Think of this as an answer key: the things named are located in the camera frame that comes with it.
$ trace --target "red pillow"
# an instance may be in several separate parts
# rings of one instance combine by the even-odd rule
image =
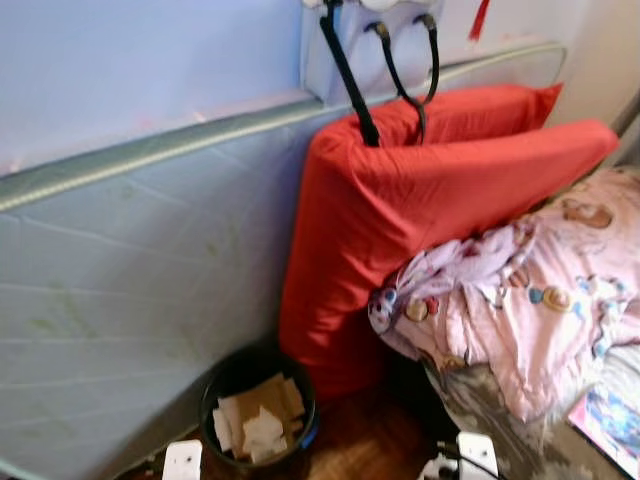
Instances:
[[[429,111],[427,141],[459,143],[369,148],[350,118],[313,140],[282,299],[280,344],[308,368],[321,401],[379,380],[381,342],[363,307],[386,275],[421,249],[525,212],[614,148],[615,135],[595,122],[462,142],[509,135],[515,118],[522,130],[538,127],[551,108],[552,102],[540,100],[548,90],[524,90],[524,100],[511,103],[500,102],[498,92],[522,98],[522,88],[439,96],[437,109]],[[476,94],[500,108],[465,113],[463,105],[477,107]],[[453,99],[450,109],[447,98]],[[415,134],[415,112],[401,104],[377,109],[375,119],[388,143],[404,145]]]

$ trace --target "bedding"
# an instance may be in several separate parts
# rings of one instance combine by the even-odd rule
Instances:
[[[640,411],[639,211],[639,171],[600,171],[542,210],[512,225],[514,232],[522,222],[527,225],[521,230],[525,235],[520,237],[526,241],[519,242],[527,248],[524,255],[519,247],[506,252],[512,255],[499,262],[501,271],[495,275],[495,269],[490,269],[485,275],[493,283],[485,282],[481,288],[454,289],[430,299],[431,305],[447,306],[442,318],[436,318],[437,312],[429,309],[429,302],[425,308],[411,302],[411,291],[419,291],[433,281],[416,276],[416,261],[392,278],[390,284],[396,291],[393,305],[389,305],[391,295],[386,299],[384,294],[373,298],[370,313],[374,314],[370,318],[378,332],[384,330],[384,335],[390,331],[381,328],[386,320],[375,308],[379,304],[384,307],[381,310],[387,308],[391,312],[391,318],[395,306],[400,316],[405,317],[404,322],[414,328],[411,333],[416,336],[406,330],[399,334],[407,342],[405,354],[411,352],[409,347],[416,347],[416,343],[428,335],[432,337],[429,344],[423,344],[425,348],[416,349],[430,383],[461,430],[492,437],[500,470],[509,478],[622,478],[604,456],[597,454],[568,426],[565,416],[581,394],[597,382]],[[532,224],[537,229],[535,233],[530,228]],[[502,248],[488,251],[504,253]],[[401,287],[406,287],[411,278],[413,286],[403,290]],[[547,291],[549,285],[555,290]],[[447,314],[467,317],[472,328],[467,325],[466,329],[455,332],[445,328],[438,333],[436,320],[440,326],[446,326]],[[478,328],[477,322],[484,322],[486,327],[487,322],[496,321],[499,329],[473,332]],[[398,321],[390,323],[393,329],[398,325]],[[567,330],[567,325],[573,325],[573,329]],[[486,344],[483,343],[486,339],[476,339],[481,350],[489,347],[501,351],[496,341],[513,349],[509,353],[517,362],[507,370],[519,372],[516,381],[511,378],[510,382],[509,377],[496,374],[501,366],[488,358],[496,352],[485,351],[485,362],[481,361],[481,355],[467,352],[469,345],[464,343],[464,336],[470,331],[472,335],[479,332],[493,335]],[[523,333],[522,341],[513,341]],[[456,360],[443,362],[447,357],[440,349]],[[429,355],[429,350],[436,355]],[[571,360],[564,374],[560,372],[562,364],[556,362],[558,352],[561,358]],[[554,361],[545,364],[543,360],[549,359]],[[562,379],[562,383],[554,382],[554,378]],[[514,403],[514,395],[526,398],[539,392],[527,391],[523,379],[529,382],[530,388],[551,389],[552,393],[548,398],[551,401],[542,402],[542,408],[532,409],[530,417],[524,416],[528,422],[522,421],[521,404]],[[545,379],[550,383],[536,384]]]
[[[401,103],[373,112],[383,148],[363,145],[353,118],[316,135],[279,339],[309,370],[319,401],[382,377],[385,356],[363,307],[390,271],[424,248],[524,213],[615,147],[615,135],[597,122],[531,131],[557,92],[501,86],[444,93],[427,108],[424,145],[415,145],[415,111]]]

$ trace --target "pink blanket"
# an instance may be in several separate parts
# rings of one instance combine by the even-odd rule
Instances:
[[[488,363],[522,420],[610,346],[640,342],[640,177],[606,170],[480,239],[421,252],[369,303],[374,330],[441,370]]]

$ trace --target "colorful book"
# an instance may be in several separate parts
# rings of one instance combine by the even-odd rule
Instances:
[[[640,479],[640,414],[601,387],[590,390],[569,423],[633,480]]]

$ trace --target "black trash can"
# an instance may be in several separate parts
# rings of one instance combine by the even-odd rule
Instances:
[[[250,463],[233,458],[220,450],[212,411],[218,408],[218,399],[225,398],[257,386],[277,373],[293,378],[302,396],[305,414],[303,429],[295,443],[281,454],[264,462]],[[274,348],[247,347],[222,360],[212,371],[211,378],[200,402],[200,429],[205,444],[224,463],[241,470],[256,470],[285,463],[297,452],[306,450],[316,436],[318,415],[315,391],[307,371],[293,359]]]

